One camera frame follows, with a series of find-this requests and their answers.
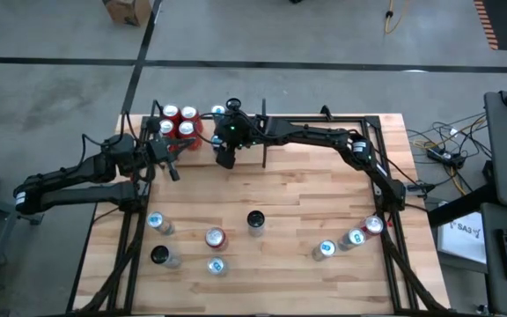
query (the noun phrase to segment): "white paper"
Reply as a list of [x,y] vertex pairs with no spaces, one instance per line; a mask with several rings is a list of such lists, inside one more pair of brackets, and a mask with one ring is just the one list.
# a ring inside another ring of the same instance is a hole
[[437,250],[486,264],[482,215],[474,212],[440,226]]

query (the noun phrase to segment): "butcher block tabletop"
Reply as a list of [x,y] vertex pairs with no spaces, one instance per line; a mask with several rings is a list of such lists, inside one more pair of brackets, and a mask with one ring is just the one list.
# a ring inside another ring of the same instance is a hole
[[[380,117],[389,159],[416,179],[402,115],[371,115]],[[141,120],[141,115],[131,115],[137,134]],[[205,125],[205,134],[209,124]],[[359,123],[311,125],[360,129]],[[203,147],[210,151],[208,144]],[[259,149],[244,150],[239,155],[232,170],[181,162],[180,181],[176,182],[158,169],[148,213],[162,212],[173,221],[175,233],[163,236],[146,226],[132,313],[392,313],[380,238],[348,252],[338,251],[322,262],[311,257],[319,242],[337,241],[374,212],[369,177],[328,148],[301,144],[269,147],[265,169],[261,161],[256,162],[261,157]],[[214,162],[214,154],[207,159]],[[391,169],[395,179],[406,182]],[[411,196],[407,203],[423,205]],[[114,207],[100,203],[95,217]],[[266,217],[265,233],[258,238],[247,230],[246,216],[252,210],[260,210]],[[92,226],[73,308],[88,303],[112,271],[122,216],[116,211]],[[449,307],[427,215],[408,207],[400,217],[412,269],[434,298]],[[204,242],[205,232],[215,226],[223,228],[229,239],[222,253],[214,253]],[[180,254],[178,269],[151,261],[151,250],[158,245]],[[222,255],[227,261],[230,269],[226,276],[212,276],[207,271],[207,261],[214,255]],[[120,304],[124,302],[128,271],[121,280]],[[396,273],[403,307],[408,307],[398,268]]]

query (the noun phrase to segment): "cardboard box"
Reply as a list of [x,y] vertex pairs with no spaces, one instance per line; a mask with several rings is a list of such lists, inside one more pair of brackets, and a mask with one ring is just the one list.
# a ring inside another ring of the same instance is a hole
[[150,0],[103,0],[116,23],[143,26],[151,14]]

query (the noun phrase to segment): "black can lid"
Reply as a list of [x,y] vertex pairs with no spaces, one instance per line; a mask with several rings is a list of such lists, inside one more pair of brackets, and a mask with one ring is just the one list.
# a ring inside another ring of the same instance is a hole
[[259,210],[254,210],[247,215],[247,224],[252,227],[261,227],[265,223],[265,216]]
[[150,258],[151,261],[156,264],[163,264],[169,257],[169,250],[165,246],[157,246],[151,250]]

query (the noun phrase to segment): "cluster of red cans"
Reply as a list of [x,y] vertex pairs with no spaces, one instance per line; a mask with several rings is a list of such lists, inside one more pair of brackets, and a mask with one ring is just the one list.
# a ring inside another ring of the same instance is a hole
[[197,131],[202,133],[202,120],[199,111],[194,107],[179,109],[174,105],[166,105],[162,109],[163,120],[160,123],[162,135],[170,138],[188,139],[195,141],[187,149],[196,151],[202,145],[202,140],[197,136]]

